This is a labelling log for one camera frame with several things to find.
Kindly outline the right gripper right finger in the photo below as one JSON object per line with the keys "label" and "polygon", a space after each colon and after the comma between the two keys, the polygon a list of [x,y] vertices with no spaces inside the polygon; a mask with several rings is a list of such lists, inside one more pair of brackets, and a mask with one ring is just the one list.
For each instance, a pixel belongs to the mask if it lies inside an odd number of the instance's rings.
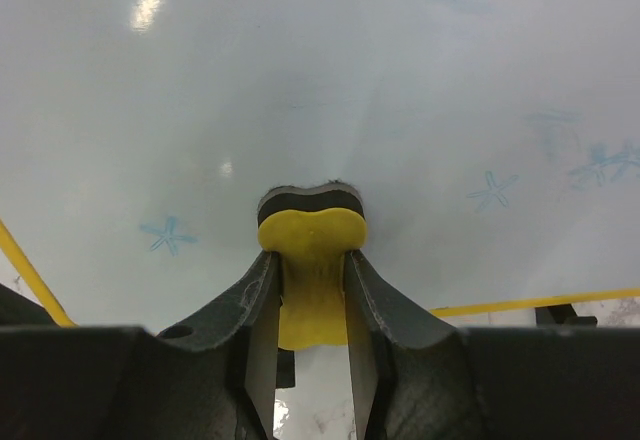
{"label": "right gripper right finger", "polygon": [[455,413],[455,329],[384,280],[359,251],[344,289],[356,432],[361,439],[440,439]]}

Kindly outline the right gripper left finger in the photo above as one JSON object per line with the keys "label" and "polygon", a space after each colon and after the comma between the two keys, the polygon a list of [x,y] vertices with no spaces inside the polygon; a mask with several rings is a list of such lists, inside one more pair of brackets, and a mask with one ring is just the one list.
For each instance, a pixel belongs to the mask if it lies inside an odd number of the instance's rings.
{"label": "right gripper left finger", "polygon": [[217,439],[273,434],[280,309],[280,258],[261,252],[244,276],[158,338],[196,360],[205,414]]}

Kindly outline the yellow black eraser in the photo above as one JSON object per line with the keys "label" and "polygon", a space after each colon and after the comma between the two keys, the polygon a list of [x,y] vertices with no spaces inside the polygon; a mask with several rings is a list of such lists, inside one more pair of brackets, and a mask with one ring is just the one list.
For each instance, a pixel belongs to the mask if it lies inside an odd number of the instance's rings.
{"label": "yellow black eraser", "polygon": [[347,343],[344,262],[367,239],[355,187],[338,181],[269,190],[257,209],[257,239],[281,261],[279,347]]}

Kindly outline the yellow framed whiteboard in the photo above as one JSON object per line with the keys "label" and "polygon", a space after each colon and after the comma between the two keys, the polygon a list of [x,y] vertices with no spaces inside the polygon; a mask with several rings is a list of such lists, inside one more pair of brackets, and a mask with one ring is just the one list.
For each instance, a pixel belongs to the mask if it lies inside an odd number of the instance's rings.
{"label": "yellow framed whiteboard", "polygon": [[1,217],[79,324],[241,277],[341,180],[426,308],[639,287],[639,0],[1,0]]}

